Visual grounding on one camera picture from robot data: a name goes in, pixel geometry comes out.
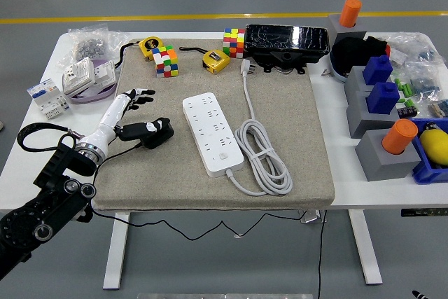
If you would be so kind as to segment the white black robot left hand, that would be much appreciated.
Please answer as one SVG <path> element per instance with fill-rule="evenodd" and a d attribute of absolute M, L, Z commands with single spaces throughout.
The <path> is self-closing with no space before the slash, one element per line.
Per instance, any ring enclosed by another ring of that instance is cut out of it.
<path fill-rule="evenodd" d="M 80 139 L 77 151 L 91 151 L 99 159 L 107 157 L 109 144 L 117 137 L 122 141 L 141 140 L 147 148 L 155 148 L 174 135 L 168 118 L 158 118 L 152 122 L 120 124 L 128 110 L 139 108 L 140 104 L 153 101 L 155 92 L 149 89 L 132 89 L 119 94 L 113 100 L 100 120 L 97 129 Z"/>

